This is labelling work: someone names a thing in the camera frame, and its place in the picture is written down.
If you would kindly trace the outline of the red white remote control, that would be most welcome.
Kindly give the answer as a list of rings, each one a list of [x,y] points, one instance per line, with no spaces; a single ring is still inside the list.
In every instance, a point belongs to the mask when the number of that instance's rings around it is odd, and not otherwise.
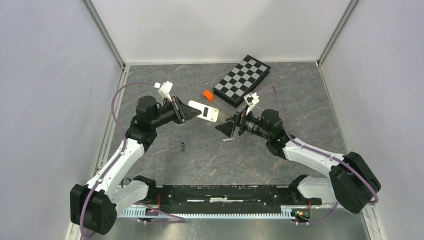
[[[196,102],[194,100],[190,100],[188,105],[192,108],[195,108],[201,111],[201,114],[197,116],[197,118],[216,123],[219,116],[219,110],[217,108]]]

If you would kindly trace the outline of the white beige remote control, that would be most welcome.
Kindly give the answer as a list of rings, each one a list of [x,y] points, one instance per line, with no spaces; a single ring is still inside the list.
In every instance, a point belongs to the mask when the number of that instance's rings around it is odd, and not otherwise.
[[[233,116],[234,116],[233,113],[228,114],[228,113],[225,113],[223,111],[220,111],[218,113],[218,116],[217,116],[217,121],[220,122],[220,123],[224,123],[224,122],[228,121],[229,119],[231,119]]]

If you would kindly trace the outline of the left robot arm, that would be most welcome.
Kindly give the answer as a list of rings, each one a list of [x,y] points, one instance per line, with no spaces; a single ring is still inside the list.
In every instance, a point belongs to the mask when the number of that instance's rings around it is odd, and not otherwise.
[[[138,100],[136,114],[123,135],[123,140],[106,165],[86,184],[76,184],[70,191],[71,222],[93,234],[107,234],[120,213],[143,201],[153,203],[157,190],[142,177],[119,188],[124,176],[150,148],[157,137],[157,128],[170,122],[183,124],[203,114],[199,109],[183,103],[177,96],[158,102],[153,96]]]

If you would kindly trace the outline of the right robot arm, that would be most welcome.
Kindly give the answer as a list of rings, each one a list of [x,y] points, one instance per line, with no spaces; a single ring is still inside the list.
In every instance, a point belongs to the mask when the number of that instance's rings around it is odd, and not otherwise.
[[[313,169],[323,178],[302,176],[289,189],[289,199],[302,204],[307,199],[338,203],[351,213],[378,202],[381,184],[363,157],[356,152],[334,153],[310,146],[287,133],[278,111],[266,109],[260,117],[242,110],[215,127],[227,137],[250,133],[266,140],[268,151],[284,160]]]

